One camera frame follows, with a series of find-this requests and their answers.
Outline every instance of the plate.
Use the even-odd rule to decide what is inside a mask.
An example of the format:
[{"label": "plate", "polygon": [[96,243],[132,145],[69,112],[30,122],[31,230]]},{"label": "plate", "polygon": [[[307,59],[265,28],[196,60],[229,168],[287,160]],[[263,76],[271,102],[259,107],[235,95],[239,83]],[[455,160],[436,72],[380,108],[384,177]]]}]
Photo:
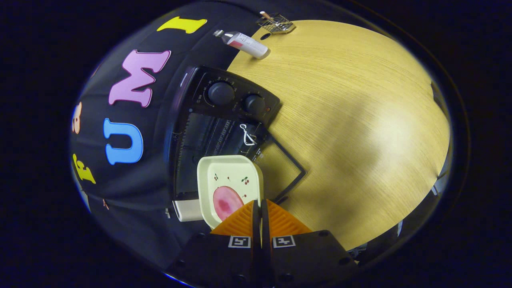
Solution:
[{"label": "plate", "polygon": [[246,203],[256,200],[261,204],[263,174],[242,155],[203,157],[197,166],[197,186],[201,214],[214,229]]}]

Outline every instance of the dark background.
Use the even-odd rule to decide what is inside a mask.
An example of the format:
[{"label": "dark background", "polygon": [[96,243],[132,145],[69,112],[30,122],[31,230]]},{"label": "dark background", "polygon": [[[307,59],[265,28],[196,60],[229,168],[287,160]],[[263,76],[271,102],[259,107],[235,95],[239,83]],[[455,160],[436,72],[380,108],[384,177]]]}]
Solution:
[{"label": "dark background", "polygon": [[[343,5],[343,1],[334,1]],[[115,245],[73,187],[67,133],[73,102],[121,40],[187,1],[41,1],[3,4],[2,286],[173,286]],[[506,1],[359,3],[425,45],[466,103],[470,174],[441,226],[427,225],[352,286],[503,286],[510,260],[505,185],[510,33]]]}]

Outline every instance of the blue letter u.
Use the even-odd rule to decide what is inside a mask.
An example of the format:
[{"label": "blue letter u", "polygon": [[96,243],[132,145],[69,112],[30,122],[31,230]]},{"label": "blue letter u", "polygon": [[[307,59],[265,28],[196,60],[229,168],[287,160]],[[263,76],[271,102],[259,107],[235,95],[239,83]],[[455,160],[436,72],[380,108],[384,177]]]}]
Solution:
[{"label": "blue letter u", "polygon": [[106,158],[110,165],[115,163],[135,163],[142,157],[142,134],[137,127],[128,123],[112,123],[108,118],[103,121],[103,135],[106,139],[112,134],[128,135],[132,139],[132,146],[128,149],[105,146]]}]

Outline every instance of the white plastic clip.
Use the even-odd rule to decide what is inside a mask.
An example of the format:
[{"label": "white plastic clip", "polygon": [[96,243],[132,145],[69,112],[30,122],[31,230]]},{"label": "white plastic clip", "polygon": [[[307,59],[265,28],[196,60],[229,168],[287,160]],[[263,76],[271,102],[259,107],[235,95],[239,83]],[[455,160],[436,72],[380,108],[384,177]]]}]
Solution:
[{"label": "white plastic clip", "polygon": [[242,128],[242,130],[244,130],[244,144],[247,145],[247,146],[253,146],[253,145],[256,145],[256,141],[254,139],[252,139],[252,137],[256,138],[256,136],[254,135],[249,135],[247,134],[247,125],[245,124],[240,124],[240,128]]}]

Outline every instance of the plastic bottle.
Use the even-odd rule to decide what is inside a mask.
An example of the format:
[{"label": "plastic bottle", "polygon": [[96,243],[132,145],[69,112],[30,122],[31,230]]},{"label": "plastic bottle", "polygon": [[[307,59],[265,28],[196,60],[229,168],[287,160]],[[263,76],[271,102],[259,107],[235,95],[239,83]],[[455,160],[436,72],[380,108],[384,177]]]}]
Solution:
[{"label": "plastic bottle", "polygon": [[258,59],[263,59],[270,54],[270,49],[267,46],[237,31],[224,32],[224,30],[217,30],[214,36],[220,37],[225,44],[249,53]]}]

